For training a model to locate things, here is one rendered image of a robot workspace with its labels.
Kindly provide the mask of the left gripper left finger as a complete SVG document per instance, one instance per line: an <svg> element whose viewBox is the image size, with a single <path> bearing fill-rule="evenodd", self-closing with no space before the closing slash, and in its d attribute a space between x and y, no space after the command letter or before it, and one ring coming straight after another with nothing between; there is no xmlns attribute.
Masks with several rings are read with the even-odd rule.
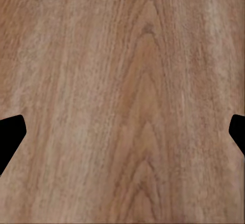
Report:
<svg viewBox="0 0 245 224"><path fill-rule="evenodd" d="M0 120L0 176L27 134L22 115Z"/></svg>

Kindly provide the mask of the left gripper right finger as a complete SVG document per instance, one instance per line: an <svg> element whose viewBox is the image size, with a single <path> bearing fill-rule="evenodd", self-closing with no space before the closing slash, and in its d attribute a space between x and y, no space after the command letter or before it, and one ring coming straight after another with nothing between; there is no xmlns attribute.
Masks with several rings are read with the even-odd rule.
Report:
<svg viewBox="0 0 245 224"><path fill-rule="evenodd" d="M240 115L233 115L229 133L236 142L240 150L245 155L245 117Z"/></svg>

